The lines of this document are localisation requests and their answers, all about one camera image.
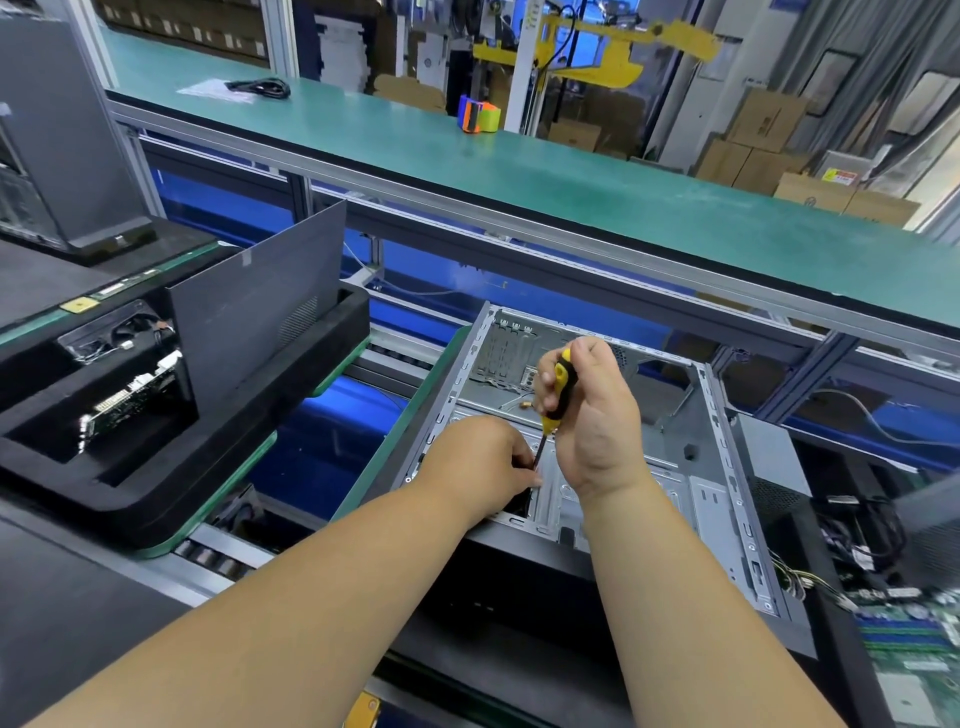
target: curtain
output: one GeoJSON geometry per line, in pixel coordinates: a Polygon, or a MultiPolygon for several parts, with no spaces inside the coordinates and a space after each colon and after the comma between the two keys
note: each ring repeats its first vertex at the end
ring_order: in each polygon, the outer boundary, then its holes
{"type": "Polygon", "coordinates": [[[871,157],[897,105],[931,60],[945,46],[960,46],[958,30],[960,4],[952,0],[812,0],[787,41],[770,87],[800,93],[830,49],[860,58],[800,147],[842,149],[864,114],[885,100],[861,151],[871,157]]]}

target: right hand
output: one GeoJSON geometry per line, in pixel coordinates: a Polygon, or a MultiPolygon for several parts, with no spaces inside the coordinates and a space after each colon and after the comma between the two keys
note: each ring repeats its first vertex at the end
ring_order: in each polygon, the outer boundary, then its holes
{"type": "MultiPolygon", "coordinates": [[[[541,414],[557,406],[554,364],[563,352],[555,349],[540,359],[534,406],[541,414]]],[[[636,485],[646,462],[640,409],[607,342],[595,336],[576,339],[570,344],[570,361],[579,381],[555,437],[557,461],[584,503],[636,485]]]]}

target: motherboard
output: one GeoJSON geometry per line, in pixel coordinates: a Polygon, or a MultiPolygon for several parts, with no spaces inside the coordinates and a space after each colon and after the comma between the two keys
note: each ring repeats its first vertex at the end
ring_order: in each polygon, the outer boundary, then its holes
{"type": "Polygon", "coordinates": [[[960,599],[861,604],[857,625],[898,728],[960,728],[960,599]]]}

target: label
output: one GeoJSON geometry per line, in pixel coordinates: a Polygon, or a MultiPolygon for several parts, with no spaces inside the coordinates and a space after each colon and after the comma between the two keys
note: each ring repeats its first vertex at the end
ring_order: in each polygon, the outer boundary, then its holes
{"type": "Polygon", "coordinates": [[[887,590],[887,596],[891,599],[916,599],[922,594],[923,592],[916,587],[896,587],[896,589],[887,590]]]}
{"type": "Polygon", "coordinates": [[[835,167],[830,167],[826,172],[824,172],[824,176],[820,179],[824,182],[837,182],[838,184],[850,186],[851,184],[856,184],[856,181],[859,179],[859,175],[854,172],[848,172],[845,169],[836,169],[835,167]]]}
{"type": "Polygon", "coordinates": [[[540,16],[543,13],[543,3],[531,0],[527,3],[527,12],[523,15],[523,30],[536,32],[540,27],[540,16]]]}
{"type": "Polygon", "coordinates": [[[904,660],[903,666],[912,672],[950,672],[947,663],[941,660],[904,660]]]}
{"type": "Polygon", "coordinates": [[[869,553],[864,553],[864,551],[860,548],[854,548],[852,552],[853,552],[853,560],[861,569],[863,569],[864,571],[874,570],[873,556],[871,556],[869,553]]]}

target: left hand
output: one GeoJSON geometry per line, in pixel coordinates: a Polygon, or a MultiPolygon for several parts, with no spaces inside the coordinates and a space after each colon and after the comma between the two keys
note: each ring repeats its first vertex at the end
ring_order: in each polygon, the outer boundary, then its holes
{"type": "Polygon", "coordinates": [[[514,427],[492,415],[473,415],[444,428],[414,483],[451,499],[474,525],[540,485],[533,463],[534,453],[514,427]]]}

